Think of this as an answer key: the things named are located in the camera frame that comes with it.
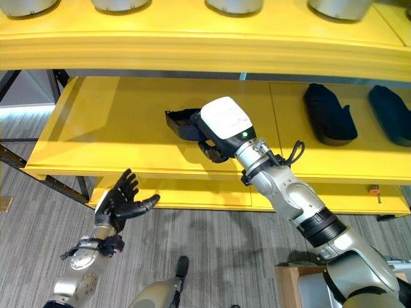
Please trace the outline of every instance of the metal canister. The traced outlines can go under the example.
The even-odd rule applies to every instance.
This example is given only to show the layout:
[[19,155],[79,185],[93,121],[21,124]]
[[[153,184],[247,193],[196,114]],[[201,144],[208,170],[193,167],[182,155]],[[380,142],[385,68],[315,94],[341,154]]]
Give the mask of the metal canister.
[[102,11],[123,12],[139,8],[150,2],[150,0],[91,0],[93,5]]
[[308,0],[308,4],[324,15],[359,21],[372,5],[373,0]]
[[33,15],[48,9],[58,0],[0,0],[1,10],[10,17]]
[[263,0],[205,0],[212,8],[222,13],[250,14],[260,11]]

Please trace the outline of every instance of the yellow shelf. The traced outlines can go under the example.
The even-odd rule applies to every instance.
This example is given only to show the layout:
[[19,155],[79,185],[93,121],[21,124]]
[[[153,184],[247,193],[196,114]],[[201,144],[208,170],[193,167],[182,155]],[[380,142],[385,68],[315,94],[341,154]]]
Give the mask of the yellow shelf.
[[409,0],[379,0],[373,5],[404,45],[411,47],[411,20],[405,14],[406,7],[410,6],[411,2]]
[[[358,137],[345,146],[326,146],[311,128],[303,95],[309,83],[271,83],[279,140],[288,157],[296,140],[306,144],[292,166],[294,174],[312,182],[411,184],[411,148],[388,140],[367,95],[372,87],[325,84],[342,106],[349,105]],[[411,108],[410,89],[392,89]]]
[[[118,177],[99,178],[89,206],[95,207],[104,191],[117,180]],[[252,210],[250,188],[240,181],[139,178],[139,189],[136,201],[160,194],[158,208]]]
[[167,126],[164,112],[202,107],[232,96],[256,130],[279,151],[270,89],[265,81],[154,78],[73,78],[64,89],[25,171],[33,175],[120,175],[145,178],[238,179],[235,160],[215,164],[196,142]]
[[306,0],[265,1],[251,17],[203,1],[153,1],[129,15],[61,1],[15,20],[0,13],[0,69],[164,69],[314,74],[411,81],[411,49],[375,7],[355,23],[326,20]]
[[[111,189],[118,177],[99,178],[89,206],[95,207],[104,191]],[[366,185],[314,184],[324,203],[339,214],[410,214],[410,209],[397,186],[382,185],[381,200],[367,192]],[[174,180],[139,178],[137,200],[160,194],[160,209],[274,211],[270,202],[245,187],[240,181]]]
[[[371,88],[326,86],[341,104],[351,106],[358,138],[346,146],[326,146],[314,137],[302,102],[307,83],[73,78],[24,170],[37,177],[119,176],[130,167],[142,178],[238,180],[242,167],[236,160],[212,163],[196,142],[179,139],[164,115],[228,95],[275,153],[287,157],[296,140],[306,143],[292,169],[309,183],[411,184],[411,148],[396,146],[384,135],[367,102]],[[410,106],[411,90],[394,91]]]
[[[407,201],[398,186],[380,185],[381,202],[377,196],[367,192],[367,185],[359,184],[310,184],[327,207],[337,214],[395,214],[403,216],[410,214]],[[270,202],[251,189],[253,208],[270,207]]]

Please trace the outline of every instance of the robotic hand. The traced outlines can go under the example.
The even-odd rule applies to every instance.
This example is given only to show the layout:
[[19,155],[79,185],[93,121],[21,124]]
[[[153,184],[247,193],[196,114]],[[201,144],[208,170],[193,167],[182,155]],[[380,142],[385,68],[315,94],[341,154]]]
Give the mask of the robotic hand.
[[44,308],[81,307],[94,293],[97,279],[115,252],[121,252],[124,242],[119,235],[127,219],[147,213],[160,200],[158,194],[143,201],[134,201],[138,193],[136,176],[127,169],[114,188],[107,192],[96,207],[94,232],[61,256],[70,258],[66,273],[54,287],[53,297]]
[[254,185],[313,245],[318,258],[327,263],[328,287],[345,308],[404,307],[398,300],[397,278],[385,259],[328,210],[308,184],[294,177],[290,166],[302,155],[303,142],[297,141],[288,159],[274,155],[264,141],[256,139],[249,117],[229,97],[194,110],[189,123],[200,131],[197,135],[205,136],[197,140],[209,159],[236,158],[244,168],[243,183]]

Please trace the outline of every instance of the black cable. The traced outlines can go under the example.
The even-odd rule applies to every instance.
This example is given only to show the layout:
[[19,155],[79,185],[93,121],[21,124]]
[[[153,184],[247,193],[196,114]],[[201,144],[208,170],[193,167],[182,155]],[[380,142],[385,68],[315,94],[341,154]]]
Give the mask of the black cable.
[[[297,157],[294,158],[295,154],[297,153],[297,150],[301,148],[300,153],[297,155]],[[306,149],[306,145],[305,143],[303,143],[302,141],[298,140],[293,147],[293,150],[291,151],[290,156],[284,161],[282,162],[282,165],[284,166],[288,166],[290,167],[293,163],[295,163],[297,160],[299,160],[299,158],[301,157],[301,155],[304,153],[304,150]]]

